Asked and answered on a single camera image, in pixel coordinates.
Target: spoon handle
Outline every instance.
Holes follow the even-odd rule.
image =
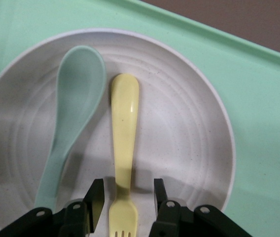
[[[65,166],[65,161],[62,158],[68,157],[68,155],[61,154],[60,151],[62,150],[53,149],[49,155],[44,173],[41,177],[42,181],[40,182],[40,186],[37,191],[35,207],[45,206],[53,211],[56,208],[59,183],[62,170]]]
[[[139,104],[139,84],[130,74],[120,74],[111,86],[111,112],[117,188],[130,193]]]

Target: screw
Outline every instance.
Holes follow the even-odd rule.
[[[167,207],[175,207],[175,203],[174,203],[173,201],[168,201],[168,202],[166,203],[166,206],[167,206]]]
[[[200,211],[201,211],[203,214],[208,214],[208,213],[210,213],[209,208],[207,208],[207,207],[205,207],[205,206],[202,206],[202,207],[200,208]]]
[[[36,213],[36,216],[39,217],[39,216],[43,216],[45,214],[45,211],[39,211]]]
[[[75,209],[79,209],[80,207],[81,207],[80,204],[76,204],[76,205],[73,206],[73,209],[74,209],[74,210],[75,210]]]

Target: yellow fork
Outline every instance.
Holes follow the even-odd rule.
[[[136,237],[138,211],[130,197],[139,104],[139,84],[120,74],[111,86],[111,113],[115,156],[116,198],[109,209],[109,236]]]

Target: plate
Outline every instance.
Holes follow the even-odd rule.
[[[74,46],[94,47],[105,60],[108,84],[100,106],[75,143],[63,172],[57,207],[82,198],[104,178],[105,205],[93,234],[108,235],[115,196],[109,85],[134,75],[140,104],[132,175],[138,235],[156,219],[153,179],[189,208],[224,210],[235,175],[232,127],[217,92],[181,54],[147,36],[119,29],[83,29],[49,38],[0,74],[0,228],[34,207],[55,124],[58,65]]]

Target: spoon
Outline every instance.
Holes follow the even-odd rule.
[[[55,209],[59,182],[69,152],[100,103],[105,84],[105,63],[95,49],[76,46],[65,54],[57,75],[54,138],[35,207]]]

